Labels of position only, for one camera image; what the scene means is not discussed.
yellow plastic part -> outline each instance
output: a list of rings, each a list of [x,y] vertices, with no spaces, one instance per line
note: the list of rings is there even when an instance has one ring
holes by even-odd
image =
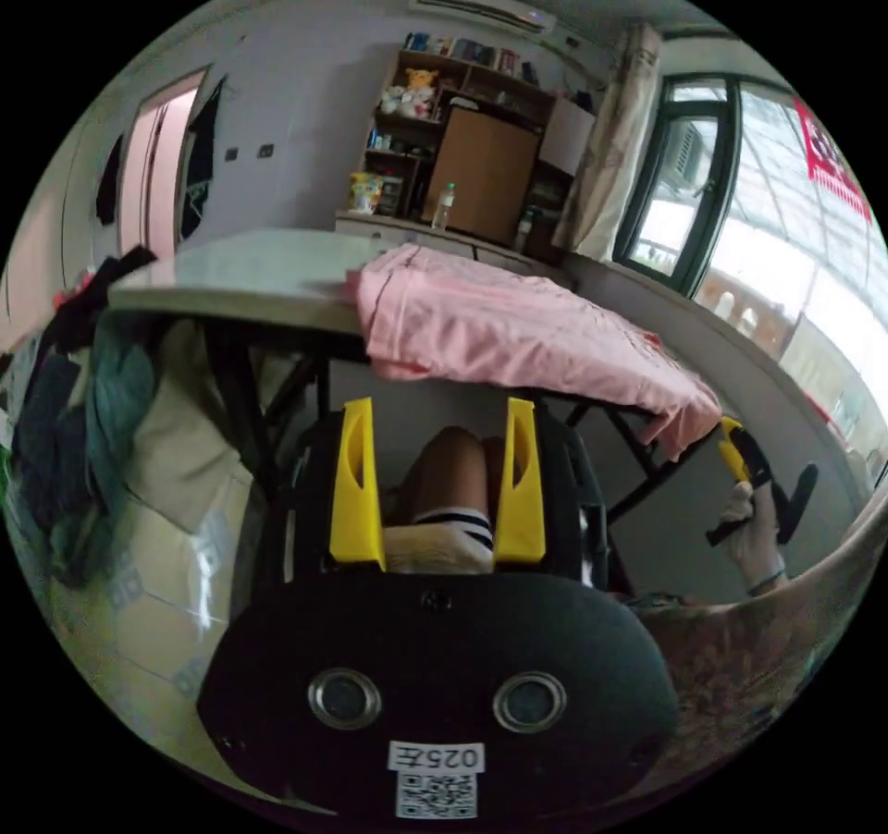
[[[545,554],[546,525],[534,404],[510,398],[493,561],[494,565],[534,565]]]
[[[330,555],[339,563],[375,562],[386,569],[370,398],[345,404],[333,487]]]
[[[719,451],[732,477],[738,483],[748,483],[750,479],[749,470],[746,468],[743,457],[737,451],[734,443],[731,442],[731,431],[741,426],[733,418],[725,416],[721,419],[721,432],[724,434],[724,439],[719,443]]]

bottle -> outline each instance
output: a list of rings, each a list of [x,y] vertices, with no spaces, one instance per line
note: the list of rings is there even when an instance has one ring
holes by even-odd
[[[438,207],[432,217],[432,229],[443,230],[447,228],[447,219],[450,217],[450,209],[456,198],[456,184],[448,184],[438,196]]]
[[[527,236],[533,228],[533,225],[534,213],[528,208],[524,212],[521,221],[518,223],[518,233],[515,236],[515,244],[513,246],[516,251],[521,251],[524,248],[524,244],[527,242]]]

doorway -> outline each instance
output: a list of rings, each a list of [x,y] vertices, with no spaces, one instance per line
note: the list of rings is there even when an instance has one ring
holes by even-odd
[[[120,184],[119,249],[142,245],[171,257],[179,242],[180,168],[191,109],[206,70],[168,86],[139,108]]]

window frame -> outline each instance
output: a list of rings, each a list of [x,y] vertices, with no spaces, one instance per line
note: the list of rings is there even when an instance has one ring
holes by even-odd
[[[674,89],[688,83],[700,82],[723,84],[726,100],[670,99]],[[697,294],[709,270],[712,255],[734,196],[743,145],[743,108],[740,94],[745,85],[760,91],[773,92],[781,100],[796,97],[792,90],[783,85],[737,73],[697,72],[663,77],[653,130],[647,142],[647,150],[638,172],[635,189],[626,206],[614,242],[615,263],[647,276],[691,300]],[[678,263],[672,275],[667,276],[633,260],[629,253],[638,240],[648,209],[653,202],[660,168],[665,157],[669,125],[675,120],[694,118],[715,118],[719,123],[709,171],[712,183],[702,194],[697,216],[684,241]]]

hand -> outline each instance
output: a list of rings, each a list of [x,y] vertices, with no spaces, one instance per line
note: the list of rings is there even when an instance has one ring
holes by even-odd
[[[745,525],[726,538],[722,545],[728,558],[743,573],[746,589],[756,594],[776,584],[786,566],[777,549],[777,509],[771,483],[753,490],[749,483],[738,483],[720,517],[722,522]]]

